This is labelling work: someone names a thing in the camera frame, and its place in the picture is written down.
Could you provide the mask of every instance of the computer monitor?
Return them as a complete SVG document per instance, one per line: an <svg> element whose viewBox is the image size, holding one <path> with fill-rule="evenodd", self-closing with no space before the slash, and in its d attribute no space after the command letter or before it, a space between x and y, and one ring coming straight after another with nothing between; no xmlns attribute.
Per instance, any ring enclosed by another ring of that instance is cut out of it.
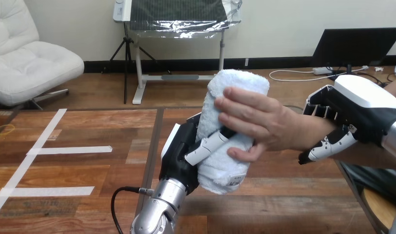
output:
<svg viewBox="0 0 396 234"><path fill-rule="evenodd" d="M311 66L376 66L395 42L396 28L325 29Z"/></svg>

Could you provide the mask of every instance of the white towel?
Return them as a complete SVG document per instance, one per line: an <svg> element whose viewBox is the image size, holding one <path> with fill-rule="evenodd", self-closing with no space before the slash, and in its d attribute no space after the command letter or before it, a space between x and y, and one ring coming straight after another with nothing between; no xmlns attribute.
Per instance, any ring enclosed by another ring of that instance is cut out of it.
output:
<svg viewBox="0 0 396 234"><path fill-rule="evenodd" d="M260 94L267 94L269 82L264 77L250 72L236 70L220 71L208 85L196 141L209 136L222 127L218 121L220 111L214 106L217 97L223 96L226 87L235 86ZM249 150L253 139L236 134L225 145L198 164L200 185L216 194L226 194L238 189L248 171L249 163L240 162L228 156L230 147Z"/></svg>

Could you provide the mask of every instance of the robotic hand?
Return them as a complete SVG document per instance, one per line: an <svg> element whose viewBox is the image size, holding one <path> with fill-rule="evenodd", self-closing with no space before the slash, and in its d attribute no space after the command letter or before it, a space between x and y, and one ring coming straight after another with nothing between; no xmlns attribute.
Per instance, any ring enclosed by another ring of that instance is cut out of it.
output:
<svg viewBox="0 0 396 234"><path fill-rule="evenodd" d="M357 141L372 142L396 158L396 98L373 82L354 75L339 76L334 86L326 85L308 97L304 114L313 113L338 128L301 153L299 164L327 158Z"/></svg>
<svg viewBox="0 0 396 234"><path fill-rule="evenodd" d="M185 197L199 185L196 164L235 135L223 127L195 143L200 116L199 113L172 130L162 151L159 184L154 191L143 189L142 193L149 193L151 198L134 219L132 234L173 234Z"/></svg>

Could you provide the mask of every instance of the wooden table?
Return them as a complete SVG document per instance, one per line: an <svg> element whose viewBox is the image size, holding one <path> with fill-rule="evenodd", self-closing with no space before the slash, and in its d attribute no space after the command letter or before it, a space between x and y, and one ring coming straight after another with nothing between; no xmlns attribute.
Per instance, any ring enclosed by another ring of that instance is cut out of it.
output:
<svg viewBox="0 0 396 234"><path fill-rule="evenodd" d="M111 146L111 153L37 155L17 188L94 186L86 196L9 197L0 233L117 233L112 193L121 186L154 188L160 152L173 125L199 108L67 111L43 148ZM0 136L0 190L56 114L1 113L15 130ZM179 234L374 233L333 160L300 166L298 152L265 153L238 191L215 195L198 188L186 198ZM144 197L122 192L116 213L124 233Z"/></svg>

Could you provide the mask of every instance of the white chair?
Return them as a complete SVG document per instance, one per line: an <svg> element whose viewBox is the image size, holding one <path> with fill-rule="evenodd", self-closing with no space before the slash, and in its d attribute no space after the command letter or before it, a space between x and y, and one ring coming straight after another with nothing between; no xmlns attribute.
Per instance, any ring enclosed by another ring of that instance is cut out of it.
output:
<svg viewBox="0 0 396 234"><path fill-rule="evenodd" d="M23 0L0 0L0 103L5 106L36 102L59 94L45 94L83 73L83 60L73 52L38 41L37 28Z"/></svg>

